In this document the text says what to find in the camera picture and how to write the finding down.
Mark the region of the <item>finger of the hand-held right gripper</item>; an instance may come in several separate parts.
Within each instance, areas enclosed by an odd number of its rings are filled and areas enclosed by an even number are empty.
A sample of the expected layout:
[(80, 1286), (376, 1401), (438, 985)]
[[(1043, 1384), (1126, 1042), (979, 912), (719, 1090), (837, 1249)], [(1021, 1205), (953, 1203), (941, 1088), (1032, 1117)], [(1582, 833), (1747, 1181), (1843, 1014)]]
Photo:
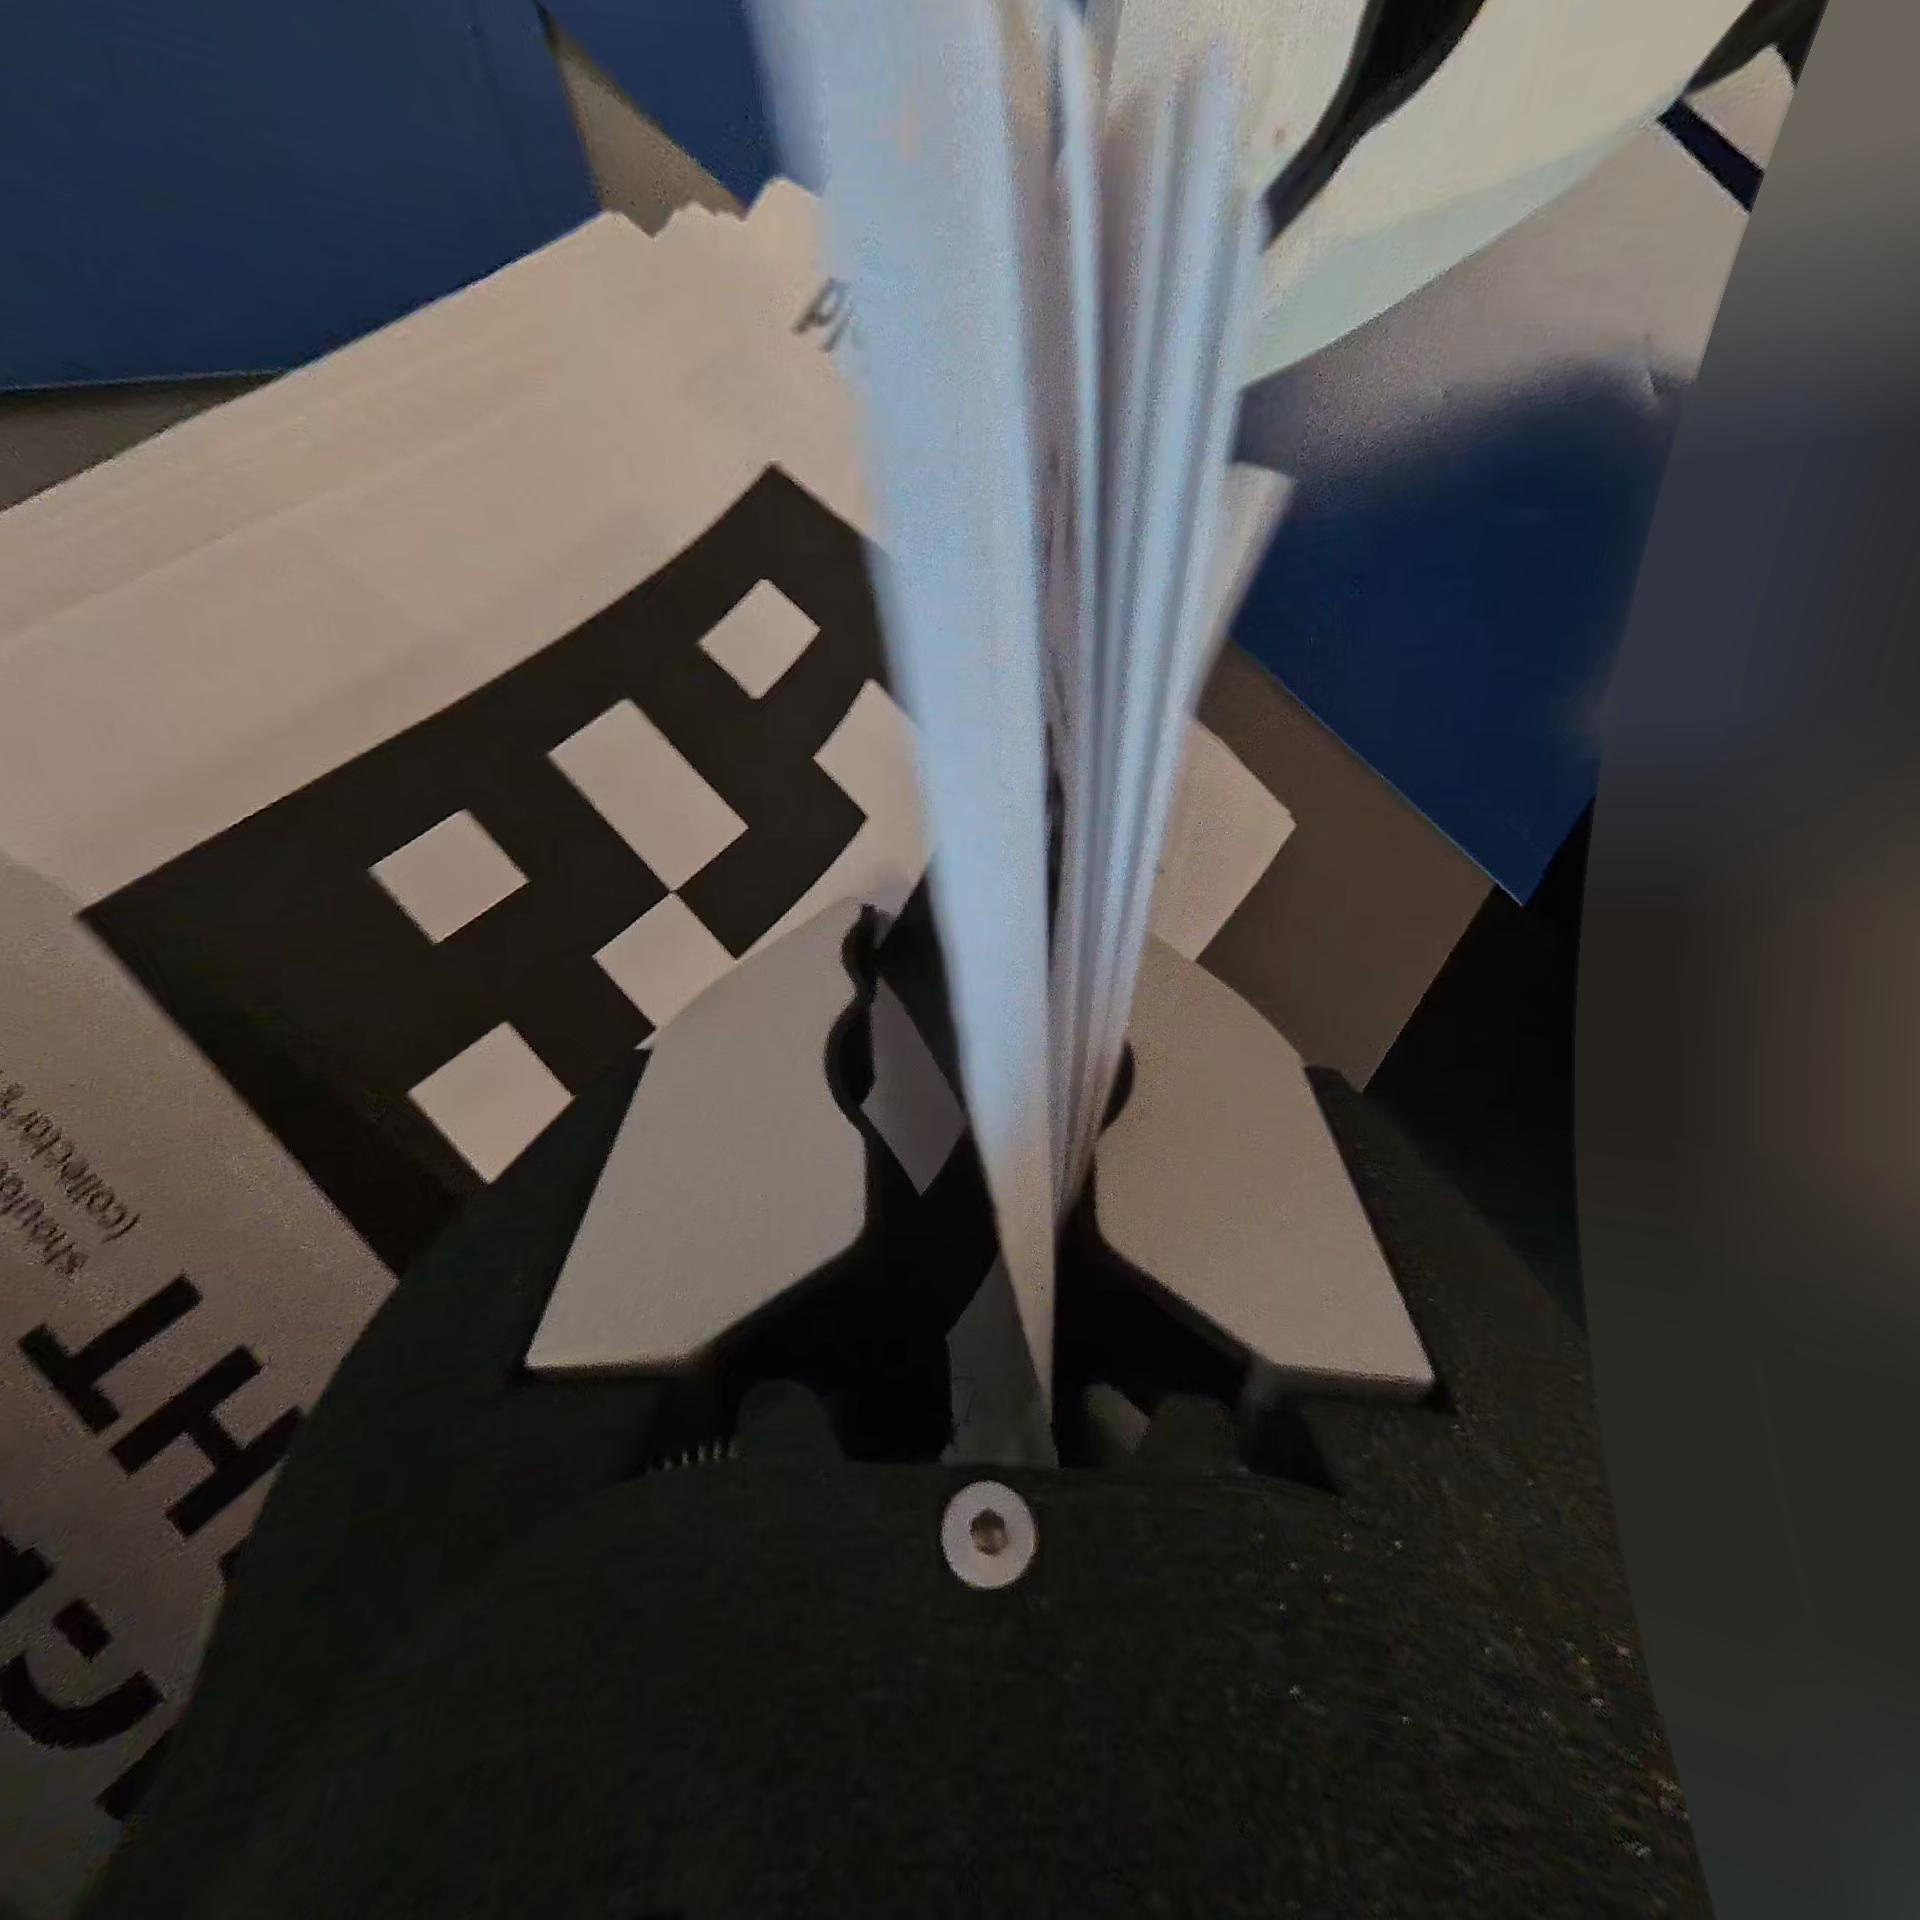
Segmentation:
[(1744, 11), (1481, 6), (1263, 251), (1253, 373), (1320, 352), (1568, 192), (1687, 91)]

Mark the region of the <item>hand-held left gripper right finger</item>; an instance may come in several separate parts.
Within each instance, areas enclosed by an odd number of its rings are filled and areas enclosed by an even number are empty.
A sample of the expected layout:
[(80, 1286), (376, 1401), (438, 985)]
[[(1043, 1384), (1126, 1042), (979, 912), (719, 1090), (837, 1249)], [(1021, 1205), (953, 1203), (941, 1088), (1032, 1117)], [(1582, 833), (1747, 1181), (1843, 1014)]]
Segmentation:
[(1095, 1151), (1103, 1247), (1286, 1387), (1420, 1401), (1433, 1368), (1300, 1055), (1147, 945), (1134, 1085)]

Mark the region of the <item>sheaf of white paper sheets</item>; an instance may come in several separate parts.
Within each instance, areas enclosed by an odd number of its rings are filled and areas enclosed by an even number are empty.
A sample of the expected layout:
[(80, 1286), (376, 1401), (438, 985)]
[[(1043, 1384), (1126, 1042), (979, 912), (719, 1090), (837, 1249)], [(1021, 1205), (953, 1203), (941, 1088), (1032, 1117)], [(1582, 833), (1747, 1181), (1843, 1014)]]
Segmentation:
[(751, 6), (751, 34), (853, 298), (885, 651), (1019, 1327), (975, 1370), (979, 1439), (1043, 1462), (1184, 739), (1286, 491), (1231, 463), (1268, 238), (1251, 82), (1222, 30), (1117, 79), (1086, 6)]

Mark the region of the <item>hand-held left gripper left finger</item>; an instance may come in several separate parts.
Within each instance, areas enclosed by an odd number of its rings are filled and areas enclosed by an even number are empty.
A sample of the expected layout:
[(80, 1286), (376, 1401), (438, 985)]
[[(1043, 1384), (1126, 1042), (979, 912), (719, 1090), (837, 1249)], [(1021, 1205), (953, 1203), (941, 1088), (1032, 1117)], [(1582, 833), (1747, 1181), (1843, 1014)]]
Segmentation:
[(524, 1357), (535, 1377), (685, 1370), (854, 1249), (867, 1146), (828, 1051), (870, 919), (831, 903), (657, 1034)]

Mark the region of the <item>pile of printed paper sheets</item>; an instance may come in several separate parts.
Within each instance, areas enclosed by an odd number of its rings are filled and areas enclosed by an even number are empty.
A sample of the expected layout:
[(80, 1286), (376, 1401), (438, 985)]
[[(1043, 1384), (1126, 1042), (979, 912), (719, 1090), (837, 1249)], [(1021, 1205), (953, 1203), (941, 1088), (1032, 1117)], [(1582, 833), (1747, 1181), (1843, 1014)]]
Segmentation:
[(4, 1877), (304, 1416), (697, 992), (927, 863), (817, 205), (551, 248), (4, 514)]

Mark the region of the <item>blue folder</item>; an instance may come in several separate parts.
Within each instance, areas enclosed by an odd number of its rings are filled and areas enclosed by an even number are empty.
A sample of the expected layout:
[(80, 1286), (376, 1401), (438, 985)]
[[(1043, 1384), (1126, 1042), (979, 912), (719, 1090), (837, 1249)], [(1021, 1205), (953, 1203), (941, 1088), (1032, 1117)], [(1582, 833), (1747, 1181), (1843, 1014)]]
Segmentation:
[(1237, 638), (1516, 902), (1592, 802), (1606, 687), (1761, 166), (1657, 128), (1262, 384), (1297, 481)]
[(4, 393), (272, 373), (597, 213), (555, 34), (739, 201), (729, 2), (4, 2)]

